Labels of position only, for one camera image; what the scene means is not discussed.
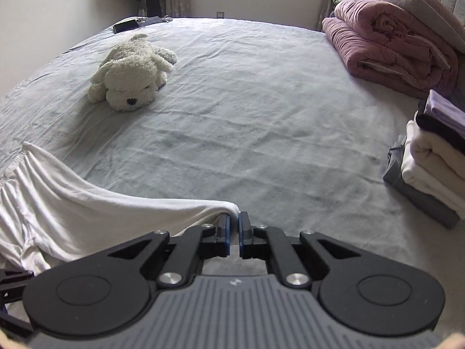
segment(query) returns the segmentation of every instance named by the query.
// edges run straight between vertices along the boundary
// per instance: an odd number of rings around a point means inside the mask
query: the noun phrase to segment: black phone
[[[130,19],[129,21],[120,22],[119,24],[113,25],[113,32],[118,34],[123,31],[128,31],[132,29],[137,29],[140,27],[139,22],[135,19]]]

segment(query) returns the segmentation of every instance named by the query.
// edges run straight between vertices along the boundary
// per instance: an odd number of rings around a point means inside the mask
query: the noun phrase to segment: bed
[[[0,99],[0,174],[26,140],[112,191],[234,202],[252,224],[311,228],[426,270],[447,295],[438,332],[465,331],[465,226],[446,230],[382,180],[418,100],[352,78],[314,31],[227,19],[137,31],[178,55],[155,102],[117,113],[87,101],[98,64],[134,35],[106,29]],[[204,272],[264,272],[222,264]]]

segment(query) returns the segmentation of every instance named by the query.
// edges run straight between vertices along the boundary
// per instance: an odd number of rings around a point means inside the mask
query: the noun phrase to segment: purple folded cloth
[[[465,138],[465,112],[432,89],[426,101],[425,114],[452,128]]]

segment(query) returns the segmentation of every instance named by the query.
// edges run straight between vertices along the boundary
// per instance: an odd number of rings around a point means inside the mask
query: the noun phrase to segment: metal screw
[[[178,273],[163,273],[160,277],[158,277],[158,280],[167,285],[176,285],[181,282],[182,276]]]
[[[294,286],[302,286],[308,281],[310,281],[310,279],[302,273],[292,273],[286,277],[286,282]]]

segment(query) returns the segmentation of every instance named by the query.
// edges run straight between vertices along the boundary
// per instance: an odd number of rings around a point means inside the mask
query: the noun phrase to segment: gray gripper base
[[[427,349],[433,332],[370,337],[334,321],[308,291],[274,275],[197,276],[191,286],[160,293],[131,327],[112,336],[67,341],[38,333],[32,349]]]

